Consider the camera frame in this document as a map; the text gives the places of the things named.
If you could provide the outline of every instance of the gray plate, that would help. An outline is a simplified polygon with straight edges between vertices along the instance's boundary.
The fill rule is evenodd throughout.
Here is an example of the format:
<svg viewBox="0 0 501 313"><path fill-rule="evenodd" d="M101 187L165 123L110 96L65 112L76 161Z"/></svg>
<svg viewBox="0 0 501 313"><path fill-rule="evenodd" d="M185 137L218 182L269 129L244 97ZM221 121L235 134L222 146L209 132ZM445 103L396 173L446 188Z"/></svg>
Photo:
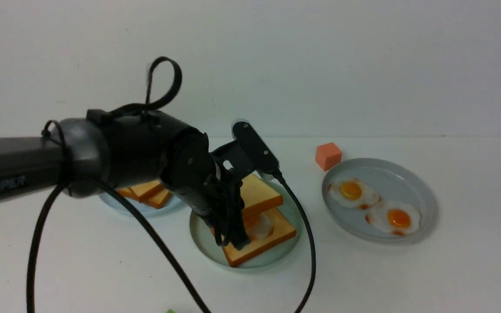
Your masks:
<svg viewBox="0 0 501 313"><path fill-rule="evenodd" d="M344 208L328 195L328 186L340 177L356 177L376 190L383 200L412 204L421 213L419 230L409 236L387 234L370 226L365 210ZM375 242L416 242L431 230L437 215L434 195L415 174L392 162L380 159L351 159L334 166L322 182L322 197L328 211L343 229L360 238Z"/></svg>
<svg viewBox="0 0 501 313"><path fill-rule="evenodd" d="M248 271L250 269L268 267L286 257L294 249L299 238L301 237L302 232L304 231L302 217L299 214L297 206L293 200L291 200L290 195L286 192L284 187L272 182L264 182L274 188L274 190L279 192L284 198L284 204L282 206L278 206L278 210L286 218L287 222L289 222L295 230L297 230L296 236L250 259L249 261L244 262L239 267L229 267L225 254L222 249L216 245L214 236L211 234L206 223L194 214L194 212L191 212L189 218L190 234L193 237L197 248L211 261L229 267L229 269L233 269L235 271Z"/></svg>

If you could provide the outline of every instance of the toy bread slice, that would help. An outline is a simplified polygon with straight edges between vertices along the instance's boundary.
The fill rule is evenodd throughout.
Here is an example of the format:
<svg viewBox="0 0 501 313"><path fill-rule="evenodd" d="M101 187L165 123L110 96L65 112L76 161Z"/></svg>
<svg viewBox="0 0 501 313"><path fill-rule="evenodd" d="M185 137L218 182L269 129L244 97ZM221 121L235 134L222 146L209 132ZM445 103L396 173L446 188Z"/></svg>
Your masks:
<svg viewBox="0 0 501 313"><path fill-rule="evenodd" d="M118 194L124 196L125 198L131 198L136 200L137 195L131 190L131 188L123 188L121 190L117 190Z"/></svg>
<svg viewBox="0 0 501 313"><path fill-rule="evenodd" d="M263 180L251 174L243 178L241 198L245 202L243 218L270 210L284 203L284 198Z"/></svg>
<svg viewBox="0 0 501 313"><path fill-rule="evenodd" d="M277 210L277 208L267 210L265 214L273 223L272 233L266 238L252 240L250 244L248 244L240 251L235 249L232 244L224 247L223 253L227 258L229 266L238 267L251 258L256 257L259 254L277 246L278 244L293 238L297 234L295 228L291 224L289 224L289 222L287 222L287 220Z"/></svg>
<svg viewBox="0 0 501 313"><path fill-rule="evenodd" d="M161 209L169 198L171 198L171 192L169 190L162 190L155 194L155 196L151 196L148 200L143 201L143 203L152 208Z"/></svg>
<svg viewBox="0 0 501 313"><path fill-rule="evenodd" d="M135 186L131 186L131 190L134 192L136 198L139 202L148 200L158 192L164 190L165 187L161 184L159 180L153 180L152 182L147 182Z"/></svg>

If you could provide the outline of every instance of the white table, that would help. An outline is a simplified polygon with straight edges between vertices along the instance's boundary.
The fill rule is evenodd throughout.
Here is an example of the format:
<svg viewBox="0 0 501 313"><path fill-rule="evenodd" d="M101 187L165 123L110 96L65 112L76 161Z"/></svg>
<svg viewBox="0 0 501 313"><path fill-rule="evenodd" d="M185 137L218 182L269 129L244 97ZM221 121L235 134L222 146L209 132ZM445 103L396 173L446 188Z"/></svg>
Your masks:
<svg viewBox="0 0 501 313"><path fill-rule="evenodd" d="M228 139L213 139L216 147ZM270 138L310 218L317 280L306 312L501 312L501 138ZM317 145L344 158L396 162L437 196L434 233L412 246L355 238L329 217ZM48 192L0 204L0 312L24 312L28 248ZM234 273L208 261L188 232L189 208L151 219L213 312L293 312L310 273L306 236L266 271ZM61 196L38 258L36 307L46 313L196 313L197 306L133 218L98 198Z"/></svg>

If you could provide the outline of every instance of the light blue plate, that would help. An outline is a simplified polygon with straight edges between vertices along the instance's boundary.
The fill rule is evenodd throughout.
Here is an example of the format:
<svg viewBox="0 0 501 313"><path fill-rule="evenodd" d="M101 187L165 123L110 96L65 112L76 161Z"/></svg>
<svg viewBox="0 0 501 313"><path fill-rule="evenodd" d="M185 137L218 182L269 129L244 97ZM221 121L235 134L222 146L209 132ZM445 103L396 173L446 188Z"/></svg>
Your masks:
<svg viewBox="0 0 501 313"><path fill-rule="evenodd" d="M365 210L344 208L328 194L328 186L340 177L355 177L376 190L383 200L409 203L421 214L419 230L409 236L383 233L366 222ZM322 182L322 197L328 212L344 230L380 243L414 243L434 229L437 203L430 188L415 174L395 163L380 159L351 159L334 166Z"/></svg>
<svg viewBox="0 0 501 313"><path fill-rule="evenodd" d="M102 201L104 201L105 204L114 208L115 212L118 212L119 214L122 214L124 216L133 216L127 209L125 209L125 207L123 207L117 200L115 200L109 194L107 193L100 194L99 198ZM147 206L146 204L143 204L141 202L129 198L126 199L127 201L131 202L131 204L133 204L133 206L135 206L135 208L137 208L137 210L139 210L139 212L141 212L141 214L145 217L159 216L167 212L170 212L171 210L181 208L182 206L185 205L185 203L176 196L172 196L171 199L169 199L169 201L167 201L165 206L161 209L152 208L151 206Z"/></svg>
<svg viewBox="0 0 501 313"><path fill-rule="evenodd" d="M210 228L201 218L199 218L199 216L197 216L194 212L191 212L189 218L190 234L193 237L197 248L211 261L228 267L234 271L264 269L285 258L294 249L299 241L299 238L301 237L301 234L304 232L304 223L301 214L284 187L272 182L264 182L271 186L275 191L279 192L284 198L284 204L282 204L282 206L278 206L278 210L286 218L287 222L289 222L295 230L297 230L296 236L286 242L280 243L266 252L259 254L249 261L244 262L239 267L229 267L225 254L223 253L221 247L216 245L215 238L210 232Z"/></svg>

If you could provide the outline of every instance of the orange block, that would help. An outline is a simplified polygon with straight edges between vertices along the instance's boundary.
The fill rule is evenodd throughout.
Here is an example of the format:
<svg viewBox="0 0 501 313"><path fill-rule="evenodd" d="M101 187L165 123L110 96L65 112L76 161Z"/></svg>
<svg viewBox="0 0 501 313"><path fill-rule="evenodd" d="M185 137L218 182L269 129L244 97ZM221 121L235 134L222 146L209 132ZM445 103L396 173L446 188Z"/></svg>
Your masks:
<svg viewBox="0 0 501 313"><path fill-rule="evenodd" d="M341 162L341 150L334 143L316 147L316 163L323 170L328 170Z"/></svg>

